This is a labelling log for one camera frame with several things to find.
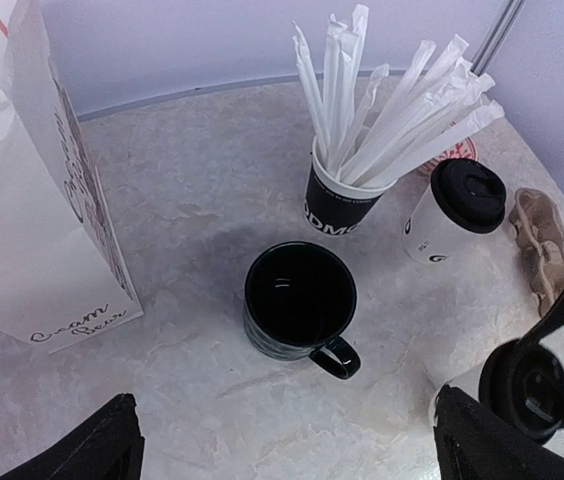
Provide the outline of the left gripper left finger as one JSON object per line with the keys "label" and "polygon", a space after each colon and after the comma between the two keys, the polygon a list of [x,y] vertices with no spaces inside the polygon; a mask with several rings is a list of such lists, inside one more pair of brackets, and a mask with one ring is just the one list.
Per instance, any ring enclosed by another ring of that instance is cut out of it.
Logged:
{"label": "left gripper left finger", "polygon": [[138,480],[144,447],[135,397],[118,394],[50,448],[1,477]]}

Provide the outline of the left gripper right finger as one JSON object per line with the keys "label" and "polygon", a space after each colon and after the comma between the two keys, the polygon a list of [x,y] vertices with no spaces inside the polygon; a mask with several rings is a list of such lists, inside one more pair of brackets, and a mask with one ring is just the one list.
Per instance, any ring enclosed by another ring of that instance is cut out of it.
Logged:
{"label": "left gripper right finger", "polygon": [[564,479],[564,457],[468,396],[439,403],[434,439],[443,480]]}

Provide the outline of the white paper cup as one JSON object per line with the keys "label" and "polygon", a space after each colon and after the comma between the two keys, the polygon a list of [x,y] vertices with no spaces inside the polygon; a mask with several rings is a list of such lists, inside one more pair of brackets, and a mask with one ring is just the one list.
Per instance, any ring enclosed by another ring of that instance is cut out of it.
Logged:
{"label": "white paper cup", "polygon": [[428,420],[432,427],[438,424],[438,407],[439,403],[449,403],[450,399],[460,396],[468,396],[471,399],[480,402],[479,389],[485,362],[477,364],[465,372],[446,380],[438,387],[431,397],[428,406]]}
{"label": "white paper cup", "polygon": [[423,264],[439,264],[482,235],[488,234],[469,232],[451,221],[435,201],[429,182],[404,224],[402,241],[405,251],[413,260]]}

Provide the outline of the brown cardboard cup carrier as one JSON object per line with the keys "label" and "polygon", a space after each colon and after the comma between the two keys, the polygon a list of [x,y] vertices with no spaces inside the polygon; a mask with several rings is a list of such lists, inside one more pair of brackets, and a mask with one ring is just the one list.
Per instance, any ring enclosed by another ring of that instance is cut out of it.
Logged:
{"label": "brown cardboard cup carrier", "polygon": [[509,222],[521,252],[523,272],[543,317],[564,290],[564,225],[556,203],[544,192],[515,192]]}

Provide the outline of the white paper takeout bag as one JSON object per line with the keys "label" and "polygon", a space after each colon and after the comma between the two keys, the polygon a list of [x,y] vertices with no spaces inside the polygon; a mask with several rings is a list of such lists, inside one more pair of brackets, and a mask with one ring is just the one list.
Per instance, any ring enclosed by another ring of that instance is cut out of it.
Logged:
{"label": "white paper takeout bag", "polygon": [[0,1],[0,331],[53,352],[142,313],[40,5]]}

